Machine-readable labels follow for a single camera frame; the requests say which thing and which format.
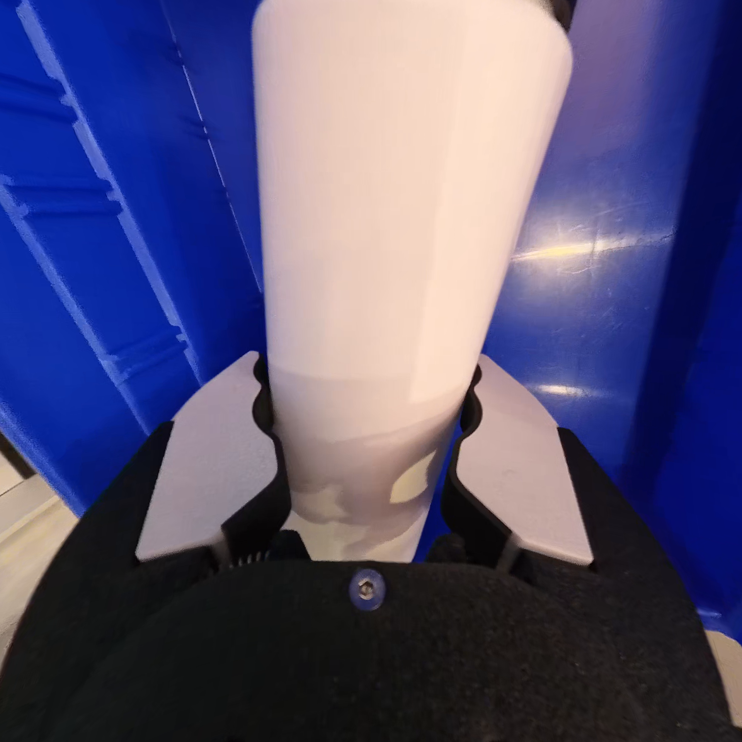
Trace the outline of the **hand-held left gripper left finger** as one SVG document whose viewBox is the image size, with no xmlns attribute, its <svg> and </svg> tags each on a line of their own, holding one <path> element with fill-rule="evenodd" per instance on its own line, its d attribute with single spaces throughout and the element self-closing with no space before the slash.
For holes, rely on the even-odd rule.
<svg viewBox="0 0 742 742">
<path fill-rule="evenodd" d="M 265 358 L 251 351 L 175 415 L 137 559 L 208 548 L 233 565 L 265 554 L 291 509 L 273 427 Z"/>
</svg>

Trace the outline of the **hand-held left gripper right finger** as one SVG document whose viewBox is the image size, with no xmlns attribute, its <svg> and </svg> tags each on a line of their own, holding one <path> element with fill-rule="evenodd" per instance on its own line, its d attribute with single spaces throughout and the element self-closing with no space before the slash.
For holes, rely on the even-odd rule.
<svg viewBox="0 0 742 742">
<path fill-rule="evenodd" d="M 522 552 L 581 568 L 594 560 L 557 422 L 487 356 L 461 408 L 441 515 L 467 560 L 509 571 Z"/>
</svg>

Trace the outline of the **blue plastic bin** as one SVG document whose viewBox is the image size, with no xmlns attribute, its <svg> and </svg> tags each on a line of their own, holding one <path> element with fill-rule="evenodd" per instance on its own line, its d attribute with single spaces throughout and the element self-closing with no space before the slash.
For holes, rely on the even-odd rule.
<svg viewBox="0 0 742 742">
<path fill-rule="evenodd" d="M 740 641 L 740 2 L 569 2 L 573 75 L 484 353 Z M 80 515 L 265 347 L 259 2 L 2 2 L 2 433 Z"/>
</svg>

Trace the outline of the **white plastic bottle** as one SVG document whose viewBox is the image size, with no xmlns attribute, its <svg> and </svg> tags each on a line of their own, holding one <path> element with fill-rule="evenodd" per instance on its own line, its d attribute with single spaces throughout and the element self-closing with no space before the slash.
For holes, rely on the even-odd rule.
<svg viewBox="0 0 742 742">
<path fill-rule="evenodd" d="M 252 25 L 267 356 L 318 561 L 411 561 L 568 88 L 553 2 Z"/>
</svg>

